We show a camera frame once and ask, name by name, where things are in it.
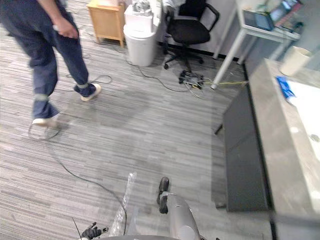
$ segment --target gray countertop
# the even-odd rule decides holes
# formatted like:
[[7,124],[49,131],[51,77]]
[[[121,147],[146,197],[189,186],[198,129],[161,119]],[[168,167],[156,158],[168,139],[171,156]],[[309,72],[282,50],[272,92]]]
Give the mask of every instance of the gray countertop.
[[[279,64],[265,59],[249,78],[274,209],[320,219],[320,160],[298,110],[283,97]],[[289,79],[320,88],[318,71],[303,69]]]

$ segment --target wooden nightstand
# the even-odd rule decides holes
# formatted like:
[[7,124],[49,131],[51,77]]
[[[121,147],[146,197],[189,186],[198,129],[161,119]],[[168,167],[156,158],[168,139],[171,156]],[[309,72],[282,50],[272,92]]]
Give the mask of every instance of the wooden nightstand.
[[100,44],[99,38],[114,39],[120,41],[120,46],[124,47],[124,25],[125,6],[99,6],[98,0],[92,0],[87,5],[96,41]]

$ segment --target black office chair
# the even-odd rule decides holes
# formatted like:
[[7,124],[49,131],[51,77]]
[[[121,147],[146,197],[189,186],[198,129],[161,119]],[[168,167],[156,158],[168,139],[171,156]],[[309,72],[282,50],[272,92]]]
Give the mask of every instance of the black office chair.
[[[201,22],[201,17],[208,8],[214,15],[213,24],[207,29]],[[176,52],[172,57],[164,64],[164,69],[168,69],[168,63],[181,58],[185,62],[187,70],[191,72],[188,57],[198,59],[200,64],[204,63],[204,60],[200,56],[196,56],[187,52],[187,47],[193,44],[203,44],[210,41],[210,32],[219,20],[220,13],[210,4],[206,3],[206,0],[186,0],[185,4],[179,8],[179,16],[195,17],[196,19],[175,19],[174,8],[168,6],[167,13],[165,15],[166,32],[172,36],[173,40],[182,44],[181,51]],[[168,53],[168,40],[164,41],[164,54]]]

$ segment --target chair armrest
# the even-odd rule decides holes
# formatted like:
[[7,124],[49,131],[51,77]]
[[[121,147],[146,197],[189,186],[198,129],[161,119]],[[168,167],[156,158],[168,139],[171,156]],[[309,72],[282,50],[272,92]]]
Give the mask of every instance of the chair armrest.
[[215,15],[215,20],[214,20],[213,24],[211,25],[210,29],[208,30],[209,32],[211,32],[211,30],[215,27],[216,23],[217,23],[218,20],[219,20],[220,13],[219,13],[213,6],[211,6],[211,5],[208,4],[208,3],[205,3],[205,6],[206,6],[211,12],[213,12],[213,14]]

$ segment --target man's hand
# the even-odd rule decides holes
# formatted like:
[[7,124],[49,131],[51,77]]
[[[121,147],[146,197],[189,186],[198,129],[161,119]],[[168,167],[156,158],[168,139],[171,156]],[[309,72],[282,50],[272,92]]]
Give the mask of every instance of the man's hand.
[[71,39],[77,39],[79,37],[75,27],[64,17],[56,18],[53,24],[56,26],[56,30],[60,35]]
[[55,0],[37,0],[45,12],[49,15],[52,23],[56,25],[58,33],[64,37],[77,39],[78,32],[60,13]]

